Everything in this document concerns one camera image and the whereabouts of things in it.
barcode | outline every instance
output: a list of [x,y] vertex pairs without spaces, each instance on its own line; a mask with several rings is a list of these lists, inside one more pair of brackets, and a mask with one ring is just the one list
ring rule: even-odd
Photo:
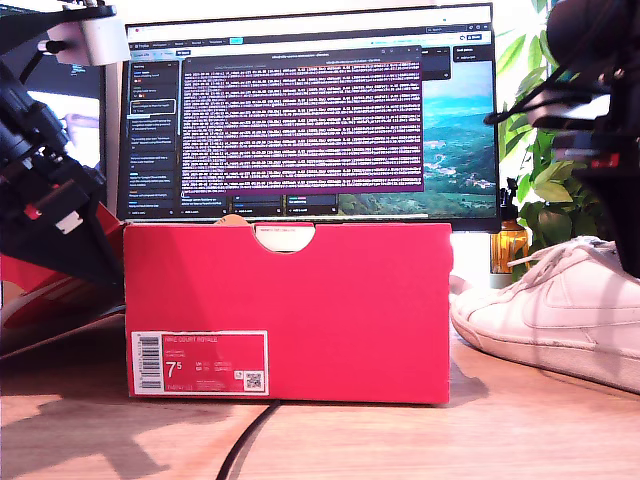
[[138,385],[145,390],[163,390],[160,336],[138,337]]
[[245,392],[263,392],[264,391],[264,372],[244,372],[244,391]]

wooden desk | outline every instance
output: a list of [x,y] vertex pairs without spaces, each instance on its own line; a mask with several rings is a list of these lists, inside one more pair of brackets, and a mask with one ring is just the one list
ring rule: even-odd
[[[230,478],[640,478],[640,397],[452,337],[447,407],[284,405]],[[115,325],[0,364],[2,478],[215,478],[264,405],[129,399],[124,359]]]

red shoe box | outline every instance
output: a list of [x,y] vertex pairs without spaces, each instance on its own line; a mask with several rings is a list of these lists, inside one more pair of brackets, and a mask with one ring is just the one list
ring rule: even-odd
[[318,225],[277,253],[251,226],[127,226],[131,395],[446,403],[450,233]]

black cable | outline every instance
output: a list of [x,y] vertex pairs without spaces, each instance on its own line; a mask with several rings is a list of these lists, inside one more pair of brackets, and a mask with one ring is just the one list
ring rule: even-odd
[[550,98],[548,100],[542,100],[538,103],[534,103],[533,105],[527,105],[526,107],[523,107],[519,112],[517,113],[527,113],[530,112],[532,110],[536,110],[537,108],[540,107],[545,107],[547,105],[557,105],[559,103],[568,103],[568,102],[577,102],[577,103],[581,103],[581,104],[586,104],[589,103],[591,100],[588,99],[585,102],[585,96],[581,95],[581,96],[574,96],[574,97],[562,97],[562,98]]
[[551,85],[552,83],[555,83],[562,76],[562,74],[569,69],[571,64],[574,62],[576,58],[578,58],[578,56],[584,51],[584,49],[595,40],[596,36],[600,33],[600,30],[602,29],[605,23],[607,13],[611,9],[613,2],[614,0],[607,1],[605,6],[600,11],[600,15],[598,16],[598,19],[594,23],[593,27],[591,27],[591,30],[589,30],[589,33],[587,33],[584,37],[582,37],[582,39],[580,40],[576,48],[573,49],[573,51],[567,57],[565,62],[562,65],[558,66],[558,68],[551,75],[549,75],[549,78],[547,78],[544,82],[542,82],[540,85],[534,88],[529,94],[527,94],[524,98],[522,98],[522,100],[520,100],[513,107],[511,107],[511,109],[507,110],[506,112],[491,113],[487,115],[484,119],[485,125],[495,125],[497,123],[505,121],[507,118],[509,118],[512,115],[515,115],[516,113],[522,113],[523,112],[522,109],[527,103],[529,103],[533,98],[538,96],[549,85]]
[[233,444],[231,450],[227,454],[227,458],[224,459],[224,463],[222,467],[220,467],[220,471],[218,472],[218,476],[216,480],[225,480],[229,477],[229,472],[231,471],[231,467],[233,466],[233,462],[236,461],[240,450],[247,442],[251,434],[263,423],[278,407],[280,406],[280,400],[274,400],[271,405],[264,409],[264,411],[256,417],[256,419],[251,422],[251,424],[242,432],[242,435],[236,440],[236,443]]
[[33,57],[31,57],[31,60],[29,60],[29,63],[27,63],[27,66],[24,67],[24,70],[22,70],[22,73],[20,74],[21,84],[24,85],[25,83],[27,83],[27,79],[29,78],[29,75],[31,75],[33,71],[36,69],[36,67],[40,63],[40,60],[42,60],[42,57],[44,57],[44,52],[41,52],[40,50],[38,50],[33,55]]

sidebar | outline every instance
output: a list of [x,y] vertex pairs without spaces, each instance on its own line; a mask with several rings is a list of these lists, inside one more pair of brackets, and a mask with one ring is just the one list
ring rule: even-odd
[[128,113],[130,215],[167,217],[178,192],[178,62],[131,66]]

